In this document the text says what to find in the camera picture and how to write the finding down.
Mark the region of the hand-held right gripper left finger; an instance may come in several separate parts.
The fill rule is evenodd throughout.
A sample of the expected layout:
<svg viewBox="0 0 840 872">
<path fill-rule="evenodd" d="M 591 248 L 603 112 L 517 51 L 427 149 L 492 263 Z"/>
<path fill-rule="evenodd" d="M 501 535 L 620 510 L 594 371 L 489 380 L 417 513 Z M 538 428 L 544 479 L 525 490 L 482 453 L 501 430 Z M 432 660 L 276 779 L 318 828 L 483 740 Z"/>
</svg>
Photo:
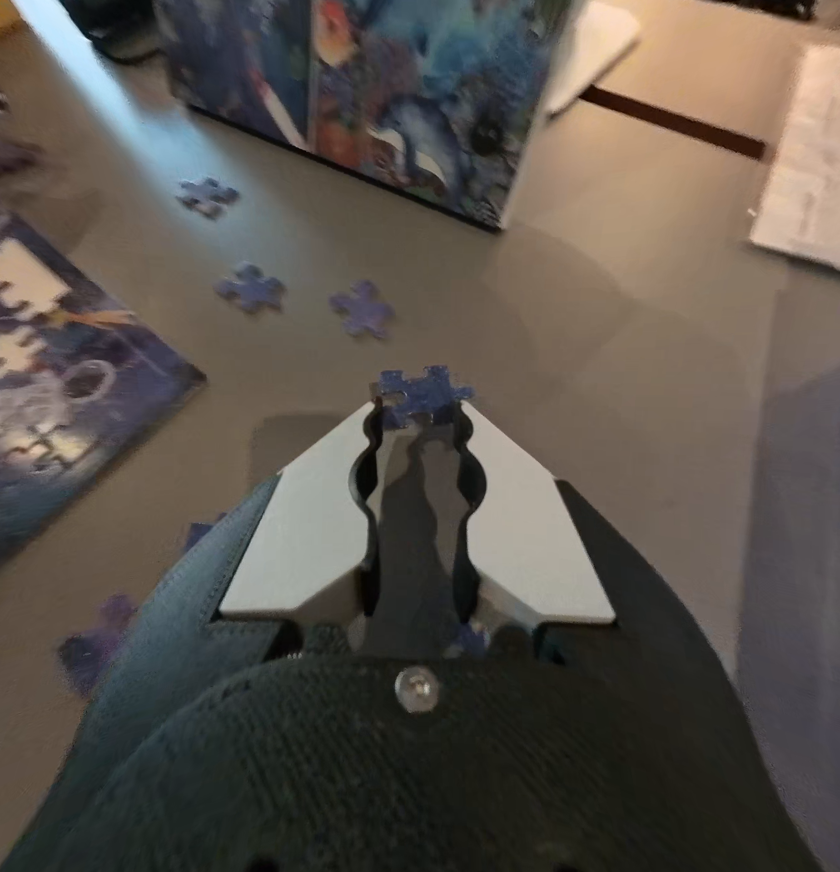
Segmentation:
<svg viewBox="0 0 840 872">
<path fill-rule="evenodd" d="M 372 400 L 286 464 L 218 605 L 231 621 L 341 628 L 363 644 L 381 592 L 382 401 Z"/>
</svg>

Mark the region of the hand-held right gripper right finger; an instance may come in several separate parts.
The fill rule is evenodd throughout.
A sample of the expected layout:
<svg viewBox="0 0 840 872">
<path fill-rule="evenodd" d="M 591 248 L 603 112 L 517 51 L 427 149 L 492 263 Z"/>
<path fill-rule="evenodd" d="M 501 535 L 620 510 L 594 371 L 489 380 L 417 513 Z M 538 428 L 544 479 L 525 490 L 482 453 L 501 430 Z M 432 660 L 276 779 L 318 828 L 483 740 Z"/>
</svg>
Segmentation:
<svg viewBox="0 0 840 872">
<path fill-rule="evenodd" d="M 456 614 L 488 638 L 548 626 L 609 629 L 617 616 L 557 480 L 467 401 L 454 409 L 466 513 L 452 565 Z"/>
</svg>

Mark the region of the space jigsaw puzzle board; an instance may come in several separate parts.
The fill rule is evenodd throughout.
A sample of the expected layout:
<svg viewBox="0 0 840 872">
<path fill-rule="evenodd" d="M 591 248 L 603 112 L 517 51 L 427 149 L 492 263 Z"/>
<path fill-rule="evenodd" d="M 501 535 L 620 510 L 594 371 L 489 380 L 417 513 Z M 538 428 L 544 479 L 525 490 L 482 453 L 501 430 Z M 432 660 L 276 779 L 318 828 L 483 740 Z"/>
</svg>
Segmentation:
<svg viewBox="0 0 840 872">
<path fill-rule="evenodd" d="M 0 201 L 0 563 L 206 380 Z"/>
</svg>

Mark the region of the colourful jigsaw puzzle box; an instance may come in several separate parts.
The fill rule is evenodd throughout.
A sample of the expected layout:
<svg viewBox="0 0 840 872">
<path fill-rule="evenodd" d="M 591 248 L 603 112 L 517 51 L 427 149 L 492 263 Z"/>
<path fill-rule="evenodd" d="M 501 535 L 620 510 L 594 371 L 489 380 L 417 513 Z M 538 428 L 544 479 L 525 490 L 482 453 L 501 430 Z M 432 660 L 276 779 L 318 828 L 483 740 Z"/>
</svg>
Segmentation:
<svg viewBox="0 0 840 872">
<path fill-rule="evenodd" d="M 582 2 L 162 1 L 188 108 L 499 232 Z"/>
</svg>

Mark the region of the printed instruction sheet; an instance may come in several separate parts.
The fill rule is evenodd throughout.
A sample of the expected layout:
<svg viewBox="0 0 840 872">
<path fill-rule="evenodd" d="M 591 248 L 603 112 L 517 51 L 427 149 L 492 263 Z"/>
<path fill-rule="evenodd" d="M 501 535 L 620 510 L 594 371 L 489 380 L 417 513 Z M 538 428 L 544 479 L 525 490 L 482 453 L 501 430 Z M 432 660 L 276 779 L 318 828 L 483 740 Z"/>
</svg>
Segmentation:
<svg viewBox="0 0 840 872">
<path fill-rule="evenodd" d="M 801 59 L 749 239 L 840 271 L 840 47 Z"/>
</svg>

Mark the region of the white flat stand base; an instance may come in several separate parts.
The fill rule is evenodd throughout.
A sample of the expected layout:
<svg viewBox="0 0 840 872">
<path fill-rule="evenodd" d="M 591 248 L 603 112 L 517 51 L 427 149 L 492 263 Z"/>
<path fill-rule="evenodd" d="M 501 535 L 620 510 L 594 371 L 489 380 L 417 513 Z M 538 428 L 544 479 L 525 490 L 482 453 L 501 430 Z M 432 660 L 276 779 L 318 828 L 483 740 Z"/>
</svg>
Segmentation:
<svg viewBox="0 0 840 872">
<path fill-rule="evenodd" d="M 639 42 L 641 23 L 610 2 L 579 1 L 553 53 L 544 114 L 552 119 L 621 62 Z"/>
</svg>

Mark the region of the black pouch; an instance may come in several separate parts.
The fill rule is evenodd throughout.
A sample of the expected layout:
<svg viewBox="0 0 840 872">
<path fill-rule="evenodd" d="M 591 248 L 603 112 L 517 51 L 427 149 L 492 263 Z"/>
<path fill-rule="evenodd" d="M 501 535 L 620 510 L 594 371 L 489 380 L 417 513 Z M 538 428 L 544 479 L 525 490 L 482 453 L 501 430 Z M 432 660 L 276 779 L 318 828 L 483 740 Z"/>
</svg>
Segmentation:
<svg viewBox="0 0 840 872">
<path fill-rule="evenodd" d="M 94 52 L 121 66 L 137 66 L 163 53 L 152 1 L 59 1 Z"/>
</svg>

